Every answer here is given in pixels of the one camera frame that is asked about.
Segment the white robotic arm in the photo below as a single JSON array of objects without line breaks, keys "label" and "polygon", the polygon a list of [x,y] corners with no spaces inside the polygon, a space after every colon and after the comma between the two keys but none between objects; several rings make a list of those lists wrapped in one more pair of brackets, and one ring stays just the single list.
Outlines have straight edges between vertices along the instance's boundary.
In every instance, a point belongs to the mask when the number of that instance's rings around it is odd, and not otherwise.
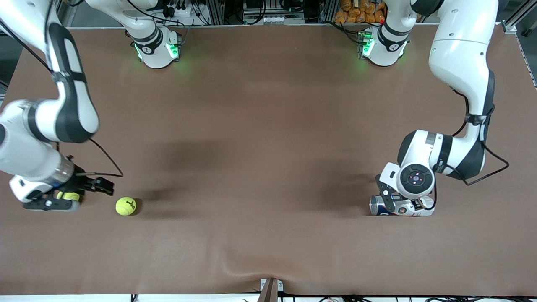
[{"label": "white robotic arm", "polygon": [[150,68],[164,68],[179,59],[181,36],[164,26],[157,26],[138,12],[157,5],[157,0],[86,0],[119,22],[134,41],[138,56]]},{"label": "white robotic arm", "polygon": [[81,143],[99,128],[99,119],[86,85],[75,41],[50,12],[49,0],[2,0],[0,25],[21,41],[45,53],[58,99],[9,103],[0,115],[0,170],[14,175],[10,187],[32,210],[74,210],[77,202],[59,202],[52,191],[102,191],[113,184],[89,179],[50,145]]},{"label": "white robotic arm", "polygon": [[468,126],[462,138],[424,130],[407,135],[398,164],[388,163],[377,177],[381,196],[371,199],[373,214],[429,215],[434,205],[424,197],[433,190],[435,172],[466,180],[478,175],[485,163],[495,88],[486,53],[498,1],[410,0],[409,6],[426,16],[438,12],[440,26],[429,66],[437,78],[466,97]]}]

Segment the table surface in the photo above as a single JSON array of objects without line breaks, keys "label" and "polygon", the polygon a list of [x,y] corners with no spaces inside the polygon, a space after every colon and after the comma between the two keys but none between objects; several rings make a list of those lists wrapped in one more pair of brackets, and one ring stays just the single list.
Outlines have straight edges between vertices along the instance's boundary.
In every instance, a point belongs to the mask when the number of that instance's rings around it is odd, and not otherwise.
[{"label": "table surface", "polygon": [[[122,167],[114,197],[25,211],[0,177],[0,293],[225,293],[276,277],[293,294],[537,296],[537,92],[513,35],[496,28],[489,147],[511,168],[471,187],[438,178],[433,216],[372,217],[374,176],[415,129],[453,133],[464,100],[417,26],[397,64],[357,58],[332,27],[192,29],[178,63],[139,63],[123,30],[73,35],[101,127]],[[54,98],[24,53],[7,100]],[[92,144],[62,144],[114,172]],[[491,156],[485,172],[502,164]],[[122,196],[142,200],[132,217]]]}]

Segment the soda can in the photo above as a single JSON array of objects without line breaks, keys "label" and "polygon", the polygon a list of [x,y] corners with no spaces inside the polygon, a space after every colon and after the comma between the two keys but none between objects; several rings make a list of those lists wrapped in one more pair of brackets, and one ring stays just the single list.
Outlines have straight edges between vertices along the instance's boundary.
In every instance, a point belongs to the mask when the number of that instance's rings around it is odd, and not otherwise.
[{"label": "soda can", "polygon": [[386,208],[382,197],[373,195],[369,200],[369,209],[374,216],[431,216],[434,212],[434,208],[430,210],[427,210],[426,208],[431,208],[434,205],[434,200],[429,196],[424,196],[419,200],[423,206],[419,202],[410,199],[395,200],[395,211],[390,212]]}]

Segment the tennis ball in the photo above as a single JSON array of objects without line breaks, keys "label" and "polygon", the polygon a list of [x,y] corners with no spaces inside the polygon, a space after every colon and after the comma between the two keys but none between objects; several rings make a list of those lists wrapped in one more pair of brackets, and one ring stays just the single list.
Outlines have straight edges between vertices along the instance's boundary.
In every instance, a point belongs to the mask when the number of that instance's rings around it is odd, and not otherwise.
[{"label": "tennis ball", "polygon": [[74,192],[59,192],[56,198],[80,201],[80,195]]},{"label": "tennis ball", "polygon": [[121,216],[127,216],[134,213],[136,201],[131,197],[122,197],[115,203],[115,211]]}]

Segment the brown tabletop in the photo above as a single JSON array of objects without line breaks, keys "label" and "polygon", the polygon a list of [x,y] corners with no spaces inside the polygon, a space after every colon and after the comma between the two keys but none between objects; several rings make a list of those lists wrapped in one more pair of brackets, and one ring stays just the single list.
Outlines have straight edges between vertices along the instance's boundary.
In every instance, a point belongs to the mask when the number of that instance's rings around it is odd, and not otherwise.
[{"label": "brown tabletop", "polygon": [[[417,26],[380,68],[332,27],[192,29],[179,63],[151,70],[123,30],[73,31],[101,128],[123,168],[114,197],[23,210],[0,177],[0,293],[225,293],[276,277],[294,294],[537,295],[537,93],[497,27],[489,147],[511,162],[466,187],[438,178],[428,218],[372,217],[374,176],[415,129],[451,134],[464,100],[428,68]],[[7,100],[57,96],[24,53]],[[92,144],[61,145],[114,172]],[[488,156],[485,172],[502,164]],[[143,200],[122,217],[122,196]]]}]

